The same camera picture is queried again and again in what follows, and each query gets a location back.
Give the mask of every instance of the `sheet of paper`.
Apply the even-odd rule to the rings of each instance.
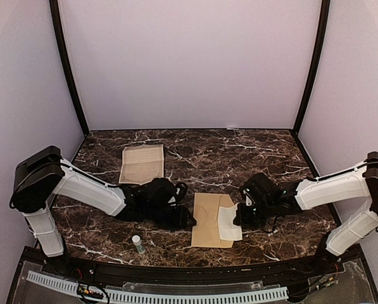
[[[226,208],[221,207],[218,211],[218,230],[220,231],[220,239],[225,241],[241,241],[242,228],[234,225],[232,221],[236,216],[237,205]]]
[[[220,239],[218,209],[233,206],[228,194],[196,193],[193,216],[197,225],[192,228],[191,246],[206,248],[231,248],[233,241]]]
[[[123,150],[120,184],[142,185],[155,177],[163,177],[165,159],[163,145],[127,147]]]

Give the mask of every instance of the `white wall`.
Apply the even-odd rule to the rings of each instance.
[[[23,216],[8,206],[16,165],[50,144],[71,158],[81,141],[48,1],[0,1],[0,303],[32,244]]]
[[[91,129],[293,126],[320,0],[60,3]]]
[[[378,0],[331,2],[324,49],[300,133],[328,174],[378,151]],[[337,205],[344,220],[359,201]],[[378,287],[378,234],[362,241]]]

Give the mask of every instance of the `small bottle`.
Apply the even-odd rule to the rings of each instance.
[[[133,236],[132,242],[134,243],[134,245],[137,248],[137,251],[140,255],[145,253],[145,247],[144,247],[144,245],[142,245],[142,241],[141,241],[141,238],[139,236]]]

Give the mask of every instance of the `marble table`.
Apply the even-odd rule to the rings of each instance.
[[[165,177],[189,186],[184,203],[192,210],[194,193],[229,194],[264,172],[279,185],[311,172],[288,130],[115,130],[91,132],[74,164],[100,179],[117,183],[127,146],[163,144]],[[69,198],[58,196],[54,219],[73,257],[158,267],[219,267],[266,263],[312,255],[322,235],[335,228],[327,206],[280,218],[277,232],[243,230],[232,248],[192,248],[191,231],[158,230],[152,223],[121,222]],[[147,249],[138,255],[131,237]]]

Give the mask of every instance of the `white cap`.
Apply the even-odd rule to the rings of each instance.
[[[134,245],[141,245],[141,238],[139,236],[133,236],[132,237],[132,242],[134,243]]]

